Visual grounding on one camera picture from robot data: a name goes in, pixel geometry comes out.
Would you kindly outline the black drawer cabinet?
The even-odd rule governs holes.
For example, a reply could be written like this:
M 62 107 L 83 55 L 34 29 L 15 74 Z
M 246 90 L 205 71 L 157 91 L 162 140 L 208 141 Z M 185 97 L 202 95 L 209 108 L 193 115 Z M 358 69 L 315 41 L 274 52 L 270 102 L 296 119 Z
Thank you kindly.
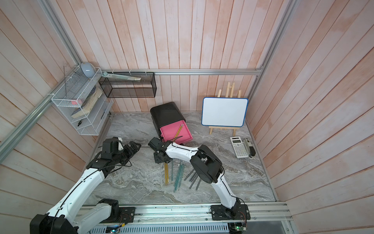
M 155 106 L 150 109 L 150 113 L 152 116 L 153 124 L 160 138 L 163 138 L 161 136 L 161 127 L 181 120 L 186 120 L 175 102 L 168 102 L 159 106 Z

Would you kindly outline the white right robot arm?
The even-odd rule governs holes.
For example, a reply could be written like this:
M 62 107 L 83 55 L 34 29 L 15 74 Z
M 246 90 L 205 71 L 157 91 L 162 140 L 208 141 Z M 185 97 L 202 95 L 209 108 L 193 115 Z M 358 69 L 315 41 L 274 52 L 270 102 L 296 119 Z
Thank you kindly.
M 200 179 L 212 185 L 221 205 L 232 212 L 239 210 L 241 202 L 227 184 L 222 162 L 206 145 L 188 147 L 172 141 L 162 142 L 156 137 L 148 145 L 154 150 L 155 163 L 169 163 L 172 159 L 190 162 Z

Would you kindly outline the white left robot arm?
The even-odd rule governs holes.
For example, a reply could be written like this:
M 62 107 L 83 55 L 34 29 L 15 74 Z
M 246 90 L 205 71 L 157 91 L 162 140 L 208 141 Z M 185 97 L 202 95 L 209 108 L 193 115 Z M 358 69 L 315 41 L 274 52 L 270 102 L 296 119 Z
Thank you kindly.
M 128 167 L 130 159 L 140 150 L 141 144 L 112 137 L 103 141 L 101 150 L 88 163 L 78 182 L 46 214 L 36 215 L 30 222 L 31 234 L 86 234 L 102 221 L 122 223 L 125 219 L 119 202 L 102 199 L 81 217 L 78 212 L 92 191 L 112 172 Z

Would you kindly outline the single green pencil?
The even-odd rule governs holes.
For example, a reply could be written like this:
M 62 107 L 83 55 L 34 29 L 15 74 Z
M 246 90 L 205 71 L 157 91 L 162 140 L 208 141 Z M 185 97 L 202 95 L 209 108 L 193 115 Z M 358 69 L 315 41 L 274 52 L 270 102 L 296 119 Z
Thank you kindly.
M 174 181 L 174 161 L 171 161 L 171 182 Z

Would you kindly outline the yellow pencil bundle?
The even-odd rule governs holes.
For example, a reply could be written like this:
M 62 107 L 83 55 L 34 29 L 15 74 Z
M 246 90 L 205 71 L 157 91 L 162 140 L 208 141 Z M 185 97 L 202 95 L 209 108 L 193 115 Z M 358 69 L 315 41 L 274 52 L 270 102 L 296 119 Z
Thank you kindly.
M 165 175 L 165 184 L 169 184 L 169 171 L 168 171 L 168 164 L 164 163 L 164 175 Z

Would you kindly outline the green pencil bundle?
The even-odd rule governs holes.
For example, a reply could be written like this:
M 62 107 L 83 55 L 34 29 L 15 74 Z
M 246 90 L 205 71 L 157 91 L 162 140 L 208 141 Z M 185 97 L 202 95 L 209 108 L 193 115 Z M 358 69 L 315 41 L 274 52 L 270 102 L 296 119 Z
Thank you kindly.
M 180 162 L 178 172 L 177 172 L 177 176 L 176 176 L 176 179 L 175 179 L 174 190 L 173 190 L 174 192 L 178 191 L 178 189 L 181 186 L 181 182 L 182 182 L 182 179 L 183 179 L 184 168 L 185 168 L 185 161 L 182 160 Z

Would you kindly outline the black pencil bundle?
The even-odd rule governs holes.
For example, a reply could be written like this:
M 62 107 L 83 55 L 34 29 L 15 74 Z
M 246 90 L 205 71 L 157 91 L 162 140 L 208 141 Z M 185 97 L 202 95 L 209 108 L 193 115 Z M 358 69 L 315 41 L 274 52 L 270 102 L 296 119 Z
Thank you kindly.
M 185 177 L 184 181 L 189 180 L 191 183 L 189 186 L 189 189 L 191 189 L 196 182 L 196 180 L 199 178 L 199 174 L 193 169 L 189 174 Z

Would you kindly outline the pink eraser on shelf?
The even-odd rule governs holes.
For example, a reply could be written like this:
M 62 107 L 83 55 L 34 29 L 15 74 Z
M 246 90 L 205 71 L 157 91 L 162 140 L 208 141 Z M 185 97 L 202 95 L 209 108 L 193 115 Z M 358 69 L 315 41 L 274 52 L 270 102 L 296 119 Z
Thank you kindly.
M 72 104 L 72 105 L 82 105 L 82 103 L 83 103 L 83 102 L 82 102 L 82 100 L 80 100 L 80 99 L 72 100 L 72 101 L 71 101 L 71 104 Z

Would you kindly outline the book on shelf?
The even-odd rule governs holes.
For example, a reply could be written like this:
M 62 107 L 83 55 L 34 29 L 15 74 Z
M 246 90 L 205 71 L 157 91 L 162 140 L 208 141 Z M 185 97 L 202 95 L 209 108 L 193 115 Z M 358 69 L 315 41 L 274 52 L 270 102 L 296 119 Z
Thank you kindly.
M 83 115 L 88 115 L 91 110 L 93 109 L 94 105 L 96 104 L 97 100 L 101 97 L 102 90 L 95 86 L 91 92 L 89 93 L 88 97 L 85 99 L 81 107 L 76 108 L 71 117 L 73 119 L 77 119 Z

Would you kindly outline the white calculator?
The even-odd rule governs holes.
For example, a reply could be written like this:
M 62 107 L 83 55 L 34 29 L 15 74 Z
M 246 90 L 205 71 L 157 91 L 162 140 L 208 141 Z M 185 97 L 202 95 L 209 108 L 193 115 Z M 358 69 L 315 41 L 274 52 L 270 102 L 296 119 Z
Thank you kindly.
M 244 146 L 242 139 L 239 136 L 230 137 L 232 147 L 234 149 L 235 157 L 238 159 L 248 158 L 248 152 Z

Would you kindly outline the paper on black basket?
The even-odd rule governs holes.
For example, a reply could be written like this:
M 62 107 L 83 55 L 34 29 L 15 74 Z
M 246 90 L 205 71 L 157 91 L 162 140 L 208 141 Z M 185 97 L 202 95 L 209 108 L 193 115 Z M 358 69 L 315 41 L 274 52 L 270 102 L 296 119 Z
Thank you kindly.
M 110 81 L 128 81 L 128 82 L 137 82 L 141 81 L 140 77 L 128 76 L 128 75 L 119 75 L 114 73 L 103 72 L 103 78 L 107 78 Z

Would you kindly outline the grey computer mouse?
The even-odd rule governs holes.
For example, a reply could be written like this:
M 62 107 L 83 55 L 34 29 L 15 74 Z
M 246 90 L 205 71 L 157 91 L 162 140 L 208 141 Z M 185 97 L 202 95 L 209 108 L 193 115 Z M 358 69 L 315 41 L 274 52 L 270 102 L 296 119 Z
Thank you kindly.
M 95 67 L 89 62 L 81 63 L 80 68 L 81 68 L 83 74 L 89 79 L 93 78 L 95 73 L 96 73 Z

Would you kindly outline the wooden easel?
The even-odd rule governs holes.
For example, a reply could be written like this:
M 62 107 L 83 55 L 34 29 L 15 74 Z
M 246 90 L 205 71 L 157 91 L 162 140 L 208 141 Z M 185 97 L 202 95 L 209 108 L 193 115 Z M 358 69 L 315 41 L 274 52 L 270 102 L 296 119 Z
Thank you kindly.
M 235 83 L 228 82 L 227 89 L 226 89 L 226 98 L 233 98 L 234 94 Z M 232 136 L 236 135 L 236 131 L 239 130 L 239 127 L 216 127 L 216 126 L 209 126 L 209 134 L 211 135 L 214 129 L 221 129 L 221 130 L 233 130 Z

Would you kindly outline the black stapler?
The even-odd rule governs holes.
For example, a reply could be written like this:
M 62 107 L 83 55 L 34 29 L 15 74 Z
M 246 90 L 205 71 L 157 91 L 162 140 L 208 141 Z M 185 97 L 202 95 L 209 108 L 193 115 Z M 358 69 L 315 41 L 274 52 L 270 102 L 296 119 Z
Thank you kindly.
M 250 138 L 245 138 L 244 139 L 244 146 L 245 146 L 247 154 L 250 158 L 253 158 L 253 157 L 256 156 L 256 150 L 255 150 L 255 147 L 252 144 L 252 141 L 250 140 Z

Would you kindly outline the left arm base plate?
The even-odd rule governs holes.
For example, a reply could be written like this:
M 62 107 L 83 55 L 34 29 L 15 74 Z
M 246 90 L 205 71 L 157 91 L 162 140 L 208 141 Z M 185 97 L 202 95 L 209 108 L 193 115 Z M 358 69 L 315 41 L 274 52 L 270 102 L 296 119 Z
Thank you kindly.
M 135 214 L 135 207 L 119 207 L 115 208 L 114 213 L 101 221 L 100 223 L 133 223 Z

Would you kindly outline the white board with blue frame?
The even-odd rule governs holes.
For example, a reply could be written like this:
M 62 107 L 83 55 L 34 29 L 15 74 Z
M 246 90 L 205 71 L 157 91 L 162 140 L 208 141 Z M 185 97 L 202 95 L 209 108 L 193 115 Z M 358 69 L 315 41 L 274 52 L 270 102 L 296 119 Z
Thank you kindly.
M 205 97 L 201 124 L 204 126 L 242 127 L 247 107 L 247 98 Z

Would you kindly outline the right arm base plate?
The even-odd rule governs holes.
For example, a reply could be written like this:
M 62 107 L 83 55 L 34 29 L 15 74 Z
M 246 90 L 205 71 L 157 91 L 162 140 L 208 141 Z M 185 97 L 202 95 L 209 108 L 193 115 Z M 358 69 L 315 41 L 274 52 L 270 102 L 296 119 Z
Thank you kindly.
M 250 220 L 249 209 L 247 205 L 241 204 L 237 209 L 229 209 L 223 205 L 211 205 L 210 212 L 212 219 L 221 220 Z

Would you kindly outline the aluminium frame rail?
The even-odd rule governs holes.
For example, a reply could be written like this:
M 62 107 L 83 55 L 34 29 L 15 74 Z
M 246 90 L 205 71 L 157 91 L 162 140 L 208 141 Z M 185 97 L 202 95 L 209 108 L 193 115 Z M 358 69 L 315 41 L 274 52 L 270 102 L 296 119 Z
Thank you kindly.
M 299 1 L 288 1 L 285 7 L 283 16 L 281 17 L 280 24 L 276 30 L 273 40 L 270 44 L 269 50 L 266 53 L 264 63 L 260 68 L 252 69 L 119 69 L 117 72 L 144 72 L 154 73 L 157 76 L 164 75 L 179 75 L 179 76 L 191 76 L 191 75 L 256 75 L 258 76 L 257 81 L 255 81 L 254 87 L 250 92 L 248 98 L 249 101 L 252 100 L 254 93 L 256 92 L 257 86 L 262 78 L 262 75 L 266 72 L 268 64 L 272 60 L 272 57 L 279 45 L 279 41 L 289 24 L 289 20 L 292 18 Z M 81 61 L 78 57 L 77 50 L 72 45 L 71 39 L 67 36 L 65 29 L 61 26 L 60 20 L 57 18 L 55 10 L 52 7 L 50 1 L 38 1 L 42 10 L 47 15 L 48 19 L 52 23 L 52 26 L 57 30 L 57 33 L 62 37 L 62 42 L 67 45 L 67 50 L 73 55 L 73 59 L 77 62 Z M 45 114 L 45 112 L 52 105 L 52 97 L 58 89 L 60 89 L 65 84 L 65 81 L 60 81 L 54 89 L 47 94 L 42 101 L 22 120 L 22 122 L 15 127 L 6 137 L 6 139 L 1 143 L 1 162 L 3 162 L 11 151 L 20 143 L 20 141 L 28 134 L 28 132 L 34 127 L 34 125 L 39 121 L 39 119 Z

